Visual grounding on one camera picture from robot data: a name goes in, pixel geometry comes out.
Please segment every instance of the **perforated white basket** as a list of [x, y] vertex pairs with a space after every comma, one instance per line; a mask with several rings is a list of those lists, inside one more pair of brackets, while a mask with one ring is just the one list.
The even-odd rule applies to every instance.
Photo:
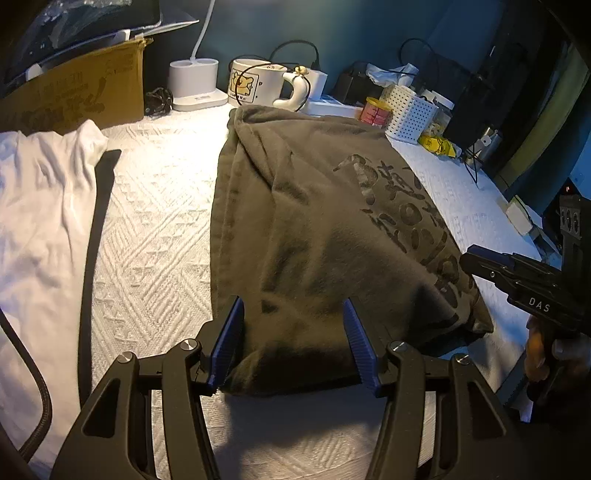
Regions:
[[386, 124], [386, 135], [407, 143], [417, 143], [437, 112], [435, 105], [419, 98], [408, 87], [386, 87], [379, 99], [392, 107], [392, 115]]

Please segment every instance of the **metal screw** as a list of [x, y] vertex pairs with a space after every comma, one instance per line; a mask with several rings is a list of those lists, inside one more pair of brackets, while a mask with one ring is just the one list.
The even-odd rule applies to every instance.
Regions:
[[181, 342], [181, 348], [183, 350], [195, 350], [197, 348], [197, 340], [194, 338], [187, 338]]
[[456, 357], [456, 362], [460, 365], [470, 365], [470, 356], [467, 353], [459, 353]]
[[390, 343], [390, 350], [393, 352], [405, 352], [408, 349], [408, 344], [406, 342], [392, 342]]
[[120, 364], [126, 364], [128, 362], [131, 362], [131, 359], [134, 357], [133, 352], [123, 352], [120, 353], [119, 355], [117, 355], [117, 361]]

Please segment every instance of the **plastic bag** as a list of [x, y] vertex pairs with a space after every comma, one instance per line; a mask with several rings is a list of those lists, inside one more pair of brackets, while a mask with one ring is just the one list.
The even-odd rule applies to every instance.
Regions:
[[414, 80], [414, 76], [418, 73], [418, 68], [411, 63], [407, 63], [404, 67], [399, 67], [393, 70], [394, 72], [389, 72], [388, 70], [382, 70], [375, 65], [368, 63], [365, 73], [372, 82], [384, 88], [393, 84], [410, 87]]

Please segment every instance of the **black cord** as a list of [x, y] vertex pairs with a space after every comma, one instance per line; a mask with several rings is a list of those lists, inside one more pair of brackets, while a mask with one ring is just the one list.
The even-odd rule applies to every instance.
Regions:
[[316, 45], [314, 45], [311, 41], [309, 40], [288, 40], [283, 42], [282, 44], [278, 45], [275, 47], [275, 50], [273, 50], [271, 52], [271, 55], [269, 55], [269, 61], [273, 61], [273, 58], [275, 57], [275, 54], [280, 51], [283, 47], [290, 45], [292, 43], [303, 43], [306, 45], [310, 45], [312, 48], [314, 48], [314, 51], [316, 52], [316, 59], [315, 61], [312, 62], [312, 65], [310, 65], [310, 68], [312, 70], [320, 70], [320, 54], [318, 53], [318, 48], [316, 47]]
[[525, 203], [523, 203], [523, 200], [521, 200], [521, 199], [520, 199], [520, 198], [519, 198], [517, 195], [515, 195], [515, 197], [514, 197], [514, 198], [515, 198], [515, 199], [516, 199], [516, 200], [517, 200], [517, 201], [518, 201], [518, 202], [521, 204], [521, 206], [523, 207], [523, 210], [524, 210], [525, 214], [527, 215], [527, 218], [528, 218], [528, 220], [530, 221], [530, 223], [531, 223], [531, 226], [532, 226], [532, 227], [535, 227], [535, 226], [537, 226], [537, 225], [534, 223], [534, 220], [532, 219], [532, 217], [531, 217], [530, 213], [527, 211], [527, 207], [526, 207]]
[[[294, 62], [290, 62], [290, 61], [285, 62], [285, 64], [277, 63], [277, 62], [269, 63], [269, 61], [266, 61], [265, 63], [258, 63], [256, 65], [251, 65], [250, 67], [248, 67], [245, 70], [240, 72], [240, 75], [238, 76], [238, 78], [236, 79], [236, 82], [234, 83], [234, 95], [236, 97], [236, 102], [238, 103], [239, 106], [242, 106], [242, 104], [240, 103], [240, 99], [238, 98], [238, 84], [240, 83], [240, 80], [244, 77], [244, 74], [246, 72], [248, 72], [249, 70], [255, 69], [257, 67], [265, 67], [265, 66], [269, 66], [269, 65], [280, 65], [282, 67], [285, 67], [289, 72], [293, 72], [293, 69], [287, 67], [286, 65], [288, 65], [288, 64], [289, 65], [299, 65], [298, 63], [294, 63]], [[310, 81], [303, 75], [302, 75], [302, 78], [308, 84], [308, 92], [306, 93], [306, 98], [304, 98], [304, 101], [301, 103], [301, 105], [296, 110], [294, 110], [295, 112], [299, 112], [303, 108], [303, 106], [308, 101], [308, 98], [310, 97], [310, 91], [312, 90], [312, 85], [310, 84]]]
[[440, 72], [440, 66], [439, 66], [439, 56], [437, 55], [437, 53], [435, 52], [435, 50], [433, 50], [433, 47], [431, 45], [429, 45], [428, 42], [426, 42], [422, 38], [418, 38], [418, 37], [407, 38], [406, 40], [404, 40], [402, 42], [402, 45], [400, 45], [400, 48], [398, 49], [398, 61], [400, 62], [400, 65], [406, 65], [402, 61], [402, 49], [406, 46], [407, 43], [412, 42], [412, 41], [419, 41], [419, 42], [421, 42], [423, 45], [425, 45], [426, 47], [428, 47], [429, 50], [431, 50], [431, 53], [433, 53], [433, 56], [435, 57], [435, 65], [437, 67], [437, 77], [435, 79], [435, 86], [433, 87], [433, 90], [437, 90], [437, 87], [439, 85], [439, 77], [440, 77], [440, 73], [441, 73]]
[[472, 152], [470, 152], [469, 148], [466, 149], [465, 156], [469, 156], [472, 159], [472, 164], [474, 165], [474, 174], [475, 175], [472, 175], [472, 172], [470, 171], [470, 167], [468, 167], [468, 163], [466, 162], [466, 160], [463, 160], [463, 164], [466, 167], [466, 170], [469, 173], [472, 180], [474, 181], [474, 183], [478, 186], [478, 163], [477, 163], [478, 157], [476, 156], [476, 154], [474, 153], [473, 150], [472, 150]]
[[22, 444], [21, 448], [19, 449], [18, 453], [20, 453], [23, 460], [29, 462], [35, 452], [41, 445], [41, 442], [45, 439], [47, 432], [49, 431], [49, 427], [51, 426], [51, 417], [52, 417], [52, 409], [51, 409], [51, 397], [49, 395], [49, 389], [47, 388], [47, 384], [45, 380], [43, 380], [43, 376], [41, 372], [35, 365], [31, 355], [27, 351], [26, 347], [22, 344], [21, 339], [18, 337], [16, 332], [13, 330], [12, 325], [4, 315], [2, 309], [0, 309], [0, 327], [4, 330], [4, 333], [8, 337], [8, 340], [13, 345], [15, 350], [18, 352], [19, 356], [22, 358], [22, 361], [25, 362], [25, 365], [29, 369], [35, 383], [37, 384], [37, 388], [39, 389], [39, 393], [41, 394], [41, 404], [43, 406], [43, 411], [41, 412], [41, 419], [31, 433], [31, 436], [27, 439], [25, 443]]
[[153, 118], [168, 115], [173, 102], [173, 93], [165, 87], [158, 87], [144, 95], [144, 113]]

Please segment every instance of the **white device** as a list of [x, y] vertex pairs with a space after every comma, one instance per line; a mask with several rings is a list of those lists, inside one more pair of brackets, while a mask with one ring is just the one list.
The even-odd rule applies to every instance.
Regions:
[[168, 89], [173, 94], [173, 108], [190, 111], [226, 103], [228, 94], [216, 88], [218, 65], [215, 59], [172, 61]]

